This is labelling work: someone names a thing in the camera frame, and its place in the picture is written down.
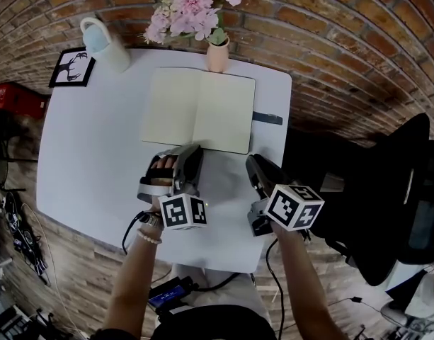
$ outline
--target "white table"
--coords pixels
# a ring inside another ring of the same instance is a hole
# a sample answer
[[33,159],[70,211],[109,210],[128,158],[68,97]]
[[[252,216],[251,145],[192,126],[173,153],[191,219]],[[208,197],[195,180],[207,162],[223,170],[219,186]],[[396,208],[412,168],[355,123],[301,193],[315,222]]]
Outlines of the white table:
[[[140,177],[157,152],[171,147],[140,140],[152,72],[156,67],[206,69],[201,54],[131,50],[131,55],[132,65],[122,74],[97,62],[87,87],[54,89],[38,167],[38,209],[118,247],[130,220],[148,208],[136,197]],[[281,165],[290,76],[236,60],[230,60],[226,73],[254,78],[254,110],[282,117],[282,125],[253,121],[250,142],[251,152]],[[246,218],[258,195],[249,183],[245,161],[245,155],[205,150],[199,189],[209,205],[209,225],[166,230],[158,259],[222,271],[256,270],[264,239],[253,238]]]

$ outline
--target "black pants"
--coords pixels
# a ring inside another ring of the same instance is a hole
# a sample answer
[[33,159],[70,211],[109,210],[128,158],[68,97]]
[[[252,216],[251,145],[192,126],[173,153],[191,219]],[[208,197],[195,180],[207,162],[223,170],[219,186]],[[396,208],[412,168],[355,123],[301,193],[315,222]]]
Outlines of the black pants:
[[416,289],[420,285],[421,280],[428,272],[421,270],[414,277],[411,277],[406,282],[387,291],[389,297],[394,300],[394,308],[401,311],[406,311],[410,301],[415,294]]

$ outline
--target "black picture frame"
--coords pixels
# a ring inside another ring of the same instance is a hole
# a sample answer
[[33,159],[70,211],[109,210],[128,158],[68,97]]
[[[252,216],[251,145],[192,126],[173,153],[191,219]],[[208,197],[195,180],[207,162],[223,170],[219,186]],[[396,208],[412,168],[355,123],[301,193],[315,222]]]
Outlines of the black picture frame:
[[50,79],[50,83],[48,86],[50,88],[54,87],[86,87],[88,85],[89,77],[91,76],[92,69],[94,67],[94,64],[96,63],[96,60],[94,58],[91,58],[89,60],[88,67],[86,68],[86,72],[84,74],[84,77],[81,81],[68,81],[68,82],[56,82],[56,79],[58,77],[58,74],[61,72],[59,66],[61,65],[62,58],[65,54],[69,53],[75,53],[75,52],[86,52],[85,47],[78,47],[78,48],[72,48],[63,50],[61,52],[61,55],[59,56],[59,59],[56,63],[55,69],[53,70],[52,78]]

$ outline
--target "framed picture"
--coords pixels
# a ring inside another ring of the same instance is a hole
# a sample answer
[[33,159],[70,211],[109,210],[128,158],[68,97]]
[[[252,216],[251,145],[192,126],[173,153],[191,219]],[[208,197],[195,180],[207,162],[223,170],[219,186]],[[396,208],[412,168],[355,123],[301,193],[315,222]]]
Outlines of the framed picture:
[[86,48],[64,50],[56,63],[50,84],[52,87],[86,87],[96,60],[89,56]]

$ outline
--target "human arm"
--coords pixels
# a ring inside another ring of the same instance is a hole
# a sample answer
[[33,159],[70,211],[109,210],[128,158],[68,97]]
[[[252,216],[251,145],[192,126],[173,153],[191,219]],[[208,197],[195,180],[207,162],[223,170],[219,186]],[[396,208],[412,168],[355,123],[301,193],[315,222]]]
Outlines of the human arm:
[[[171,168],[175,158],[164,157],[152,168]],[[153,179],[153,185],[171,185],[170,179]],[[153,198],[151,211],[159,212],[159,202]],[[160,239],[162,229],[142,225],[141,231],[148,237]],[[141,337],[144,312],[154,271],[156,244],[136,236],[122,264],[111,293],[110,306],[106,312],[102,329],[124,330],[137,339]]]
[[302,236],[272,222],[281,249],[294,319],[304,340],[347,340],[330,317],[322,284]]

